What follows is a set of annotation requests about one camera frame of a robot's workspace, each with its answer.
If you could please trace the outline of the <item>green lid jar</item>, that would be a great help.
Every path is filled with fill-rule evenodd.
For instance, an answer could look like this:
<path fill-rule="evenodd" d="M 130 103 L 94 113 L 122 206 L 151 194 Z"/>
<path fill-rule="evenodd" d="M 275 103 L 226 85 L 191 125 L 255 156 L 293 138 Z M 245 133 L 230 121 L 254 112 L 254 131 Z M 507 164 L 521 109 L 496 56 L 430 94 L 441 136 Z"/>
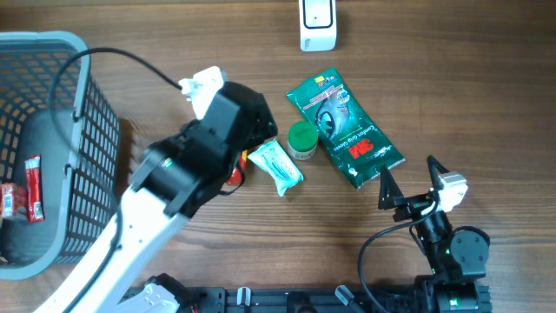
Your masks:
<path fill-rule="evenodd" d="M 318 140 L 318 132 L 313 124 L 295 123 L 288 132 L 288 152 L 294 159 L 308 160 L 314 155 Z"/>

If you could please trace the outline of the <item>green 3M gloves package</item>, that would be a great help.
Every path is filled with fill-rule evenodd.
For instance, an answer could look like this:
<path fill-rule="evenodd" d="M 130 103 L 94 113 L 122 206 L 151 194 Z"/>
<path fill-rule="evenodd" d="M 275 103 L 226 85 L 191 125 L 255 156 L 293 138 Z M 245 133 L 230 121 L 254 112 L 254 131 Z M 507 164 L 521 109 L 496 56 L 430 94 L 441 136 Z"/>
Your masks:
<path fill-rule="evenodd" d="M 340 73 L 330 68 L 287 93 L 344 177 L 360 188 L 382 167 L 392 169 L 405 157 L 360 106 Z"/>

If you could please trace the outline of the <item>teal wet wipes pack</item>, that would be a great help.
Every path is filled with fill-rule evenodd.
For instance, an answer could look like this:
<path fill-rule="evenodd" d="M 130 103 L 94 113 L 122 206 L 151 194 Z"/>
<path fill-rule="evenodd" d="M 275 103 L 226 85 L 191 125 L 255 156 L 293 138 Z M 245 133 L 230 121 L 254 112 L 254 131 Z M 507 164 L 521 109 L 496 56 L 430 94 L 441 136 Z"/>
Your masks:
<path fill-rule="evenodd" d="M 276 139 L 248 154 L 248 160 L 268 173 L 275 181 L 279 196 L 304 180 L 304 176 Z"/>

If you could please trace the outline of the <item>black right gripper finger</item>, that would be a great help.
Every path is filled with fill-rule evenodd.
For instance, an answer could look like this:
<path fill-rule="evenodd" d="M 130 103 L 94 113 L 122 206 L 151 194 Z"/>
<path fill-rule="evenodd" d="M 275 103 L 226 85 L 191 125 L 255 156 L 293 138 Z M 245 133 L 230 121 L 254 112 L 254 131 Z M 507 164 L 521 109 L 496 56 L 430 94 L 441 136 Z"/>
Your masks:
<path fill-rule="evenodd" d="M 381 167 L 380 183 L 378 208 L 390 210 L 401 206 L 405 197 L 386 165 Z"/>
<path fill-rule="evenodd" d="M 440 175 L 448 173 L 449 170 L 432 155 L 427 157 L 427 167 L 432 182 L 432 188 L 437 190 L 440 187 Z"/>

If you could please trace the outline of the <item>red small carton box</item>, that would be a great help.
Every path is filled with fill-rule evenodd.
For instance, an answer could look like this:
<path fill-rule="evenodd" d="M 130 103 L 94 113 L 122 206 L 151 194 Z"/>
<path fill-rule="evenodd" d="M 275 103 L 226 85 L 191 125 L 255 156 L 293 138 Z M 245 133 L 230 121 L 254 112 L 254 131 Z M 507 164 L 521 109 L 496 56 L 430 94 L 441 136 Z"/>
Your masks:
<path fill-rule="evenodd" d="M 1 185 L 1 217 L 9 220 L 28 218 L 27 190 L 15 183 Z"/>

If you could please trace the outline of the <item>red sauce bottle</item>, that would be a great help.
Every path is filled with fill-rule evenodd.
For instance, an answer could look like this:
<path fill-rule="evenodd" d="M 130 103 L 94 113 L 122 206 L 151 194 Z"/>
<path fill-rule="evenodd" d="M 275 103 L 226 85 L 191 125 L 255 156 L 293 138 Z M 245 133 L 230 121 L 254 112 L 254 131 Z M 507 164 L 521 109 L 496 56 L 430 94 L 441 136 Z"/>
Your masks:
<path fill-rule="evenodd" d="M 245 169 L 247 167 L 247 157 L 248 157 L 248 151 L 244 150 L 241 153 L 238 159 L 238 163 L 234 167 L 231 176 L 226 182 L 227 185 L 239 186 L 242 184 L 243 181 L 242 175 L 244 174 Z"/>

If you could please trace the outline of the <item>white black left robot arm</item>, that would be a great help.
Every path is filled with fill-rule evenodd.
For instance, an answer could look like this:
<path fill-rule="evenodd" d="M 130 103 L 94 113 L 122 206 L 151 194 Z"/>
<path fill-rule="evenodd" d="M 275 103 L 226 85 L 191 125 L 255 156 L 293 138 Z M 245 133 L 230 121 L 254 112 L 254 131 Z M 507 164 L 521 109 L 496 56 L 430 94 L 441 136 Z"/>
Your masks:
<path fill-rule="evenodd" d="M 226 82 L 201 120 L 152 143 L 116 214 L 40 312 L 110 312 L 195 213 L 223 195 L 240 154 L 277 134 L 263 94 Z"/>

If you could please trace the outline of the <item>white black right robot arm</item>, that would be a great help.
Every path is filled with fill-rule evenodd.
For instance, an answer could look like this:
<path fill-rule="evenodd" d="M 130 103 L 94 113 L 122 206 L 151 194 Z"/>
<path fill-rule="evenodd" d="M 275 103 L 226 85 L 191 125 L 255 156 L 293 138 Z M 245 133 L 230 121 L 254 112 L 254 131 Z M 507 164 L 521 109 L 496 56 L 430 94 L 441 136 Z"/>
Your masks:
<path fill-rule="evenodd" d="M 486 276 L 490 237 L 473 226 L 454 228 L 447 216 L 461 204 L 467 180 L 433 156 L 427 167 L 432 186 L 416 196 L 404 196 L 386 166 L 380 173 L 378 208 L 392 210 L 395 222 L 406 224 L 431 270 L 415 278 L 411 306 L 419 312 L 490 310 L 487 290 L 477 285 Z"/>

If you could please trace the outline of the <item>red stick sachet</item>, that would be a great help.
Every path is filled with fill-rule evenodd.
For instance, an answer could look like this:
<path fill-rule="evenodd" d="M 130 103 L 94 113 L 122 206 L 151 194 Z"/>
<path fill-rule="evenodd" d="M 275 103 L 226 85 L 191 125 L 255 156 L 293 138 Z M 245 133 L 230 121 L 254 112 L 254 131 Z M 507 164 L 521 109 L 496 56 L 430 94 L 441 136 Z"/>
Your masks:
<path fill-rule="evenodd" d="M 36 154 L 24 163 L 28 194 L 28 221 L 30 223 L 44 220 L 41 160 L 41 155 Z"/>

